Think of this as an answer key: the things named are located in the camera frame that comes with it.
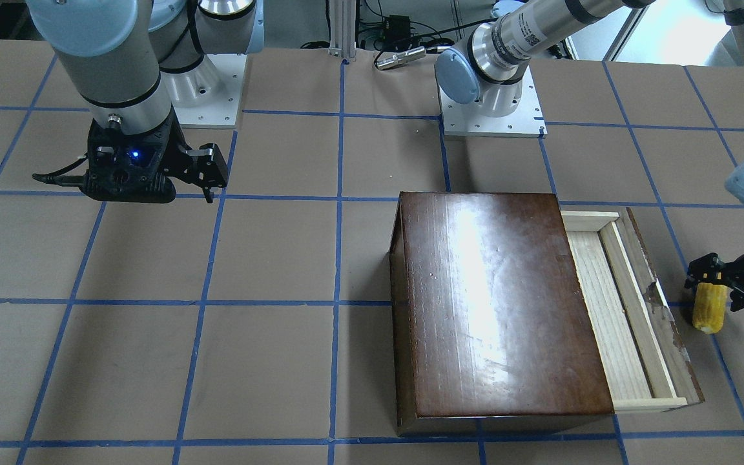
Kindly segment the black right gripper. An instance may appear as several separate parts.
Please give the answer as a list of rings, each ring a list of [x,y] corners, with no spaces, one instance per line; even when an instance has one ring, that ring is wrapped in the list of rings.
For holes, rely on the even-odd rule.
[[[87,136],[88,168],[80,191],[103,202],[170,203],[176,197],[163,165],[176,161],[175,176],[198,186],[207,203],[213,189],[227,187],[227,162],[216,143],[182,150],[182,130],[171,110],[158,126],[141,134],[123,134],[118,125],[101,127],[92,121]]]

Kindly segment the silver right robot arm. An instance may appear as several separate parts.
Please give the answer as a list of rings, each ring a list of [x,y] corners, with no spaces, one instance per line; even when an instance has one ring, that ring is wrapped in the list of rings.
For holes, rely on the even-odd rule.
[[[207,203],[227,186],[215,143],[194,149],[180,112],[235,116],[235,76],[213,57],[260,52],[261,1],[29,1],[33,24],[90,109],[87,149],[68,167],[33,179],[103,202],[169,203],[174,180]]]

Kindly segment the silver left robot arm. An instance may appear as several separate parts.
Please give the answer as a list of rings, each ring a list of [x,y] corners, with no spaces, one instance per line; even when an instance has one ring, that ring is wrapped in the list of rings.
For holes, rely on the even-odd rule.
[[[744,1],[708,1],[735,42],[736,62],[744,67]],[[605,59],[616,59],[628,47],[639,23],[652,8],[650,1],[499,1],[492,17],[471,26],[464,41],[440,53],[435,65],[442,95],[482,118],[513,114],[522,101],[521,83],[530,59],[576,34],[599,32],[612,14],[628,9],[617,34],[609,34]],[[725,180],[725,188],[744,204],[744,161]],[[729,289],[732,311],[744,309],[744,254],[731,262],[715,253],[688,265],[685,287],[697,300],[707,285]]]

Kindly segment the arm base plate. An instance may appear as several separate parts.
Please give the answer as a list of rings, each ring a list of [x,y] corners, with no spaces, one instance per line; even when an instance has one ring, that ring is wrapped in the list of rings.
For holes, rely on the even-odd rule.
[[[236,129],[247,59],[246,55],[206,55],[192,70],[161,73],[182,127]]]
[[[543,138],[548,133],[528,65],[511,85],[487,83],[473,72],[437,72],[444,132],[449,136]]]

